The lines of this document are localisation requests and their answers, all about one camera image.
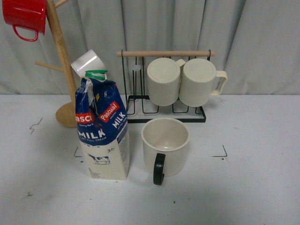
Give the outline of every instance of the black mug handle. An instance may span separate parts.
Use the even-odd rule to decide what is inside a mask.
[[[155,158],[154,170],[153,170],[153,183],[156,185],[162,185],[164,181],[164,164],[165,154],[158,153]]]

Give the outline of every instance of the black tape mark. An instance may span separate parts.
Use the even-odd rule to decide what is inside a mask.
[[[32,132],[31,132],[31,134],[33,133],[33,131],[35,130],[35,129],[33,129],[32,127],[33,126],[37,126],[37,125],[39,125],[39,123],[42,121],[42,119],[43,119],[43,117],[40,119],[40,121],[38,122],[38,123],[36,123],[36,124],[33,124],[30,128],[29,128],[29,130],[32,130]]]
[[[224,147],[224,145],[222,145],[223,146],[223,149],[224,149],[224,152],[225,152],[225,155],[224,156],[212,156],[212,157],[227,157],[228,155],[227,155],[227,152],[226,152],[226,150],[225,150],[225,147]]]
[[[78,150],[78,147],[76,148],[76,150],[75,150],[75,152],[74,152],[74,157],[79,157],[79,158],[81,158],[82,156],[76,156],[76,155],[75,155],[76,152],[77,152],[77,150]]]

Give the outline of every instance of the milk carton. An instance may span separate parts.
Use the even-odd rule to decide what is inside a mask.
[[[92,178],[125,180],[129,168],[127,112],[105,71],[87,71],[76,91],[78,137]]]

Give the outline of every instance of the red mug handle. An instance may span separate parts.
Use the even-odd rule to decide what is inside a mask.
[[[27,38],[22,37],[22,36],[18,33],[18,31],[17,31],[17,29],[16,29],[17,27],[21,27],[21,28],[22,28],[22,26],[13,25],[14,32],[15,32],[15,34],[16,34],[20,39],[22,39],[22,40],[24,40],[24,41],[36,41],[36,40],[38,39],[38,32],[37,32],[37,31],[36,31],[36,37],[35,37],[34,39],[27,39]]]

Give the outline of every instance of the cream mug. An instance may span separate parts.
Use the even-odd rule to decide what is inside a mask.
[[[212,89],[216,77],[220,77],[221,82],[217,89]],[[202,106],[210,95],[221,94],[226,81],[227,73],[217,71],[210,61],[199,58],[190,60],[183,68],[179,99],[191,107]]]
[[[177,99],[180,87],[180,74],[186,62],[169,58],[153,60],[147,68],[150,100],[159,106],[172,105]]]
[[[179,173],[186,161],[189,131],[173,118],[157,118],[142,128],[144,163],[153,173],[153,183],[162,185],[164,176]]]

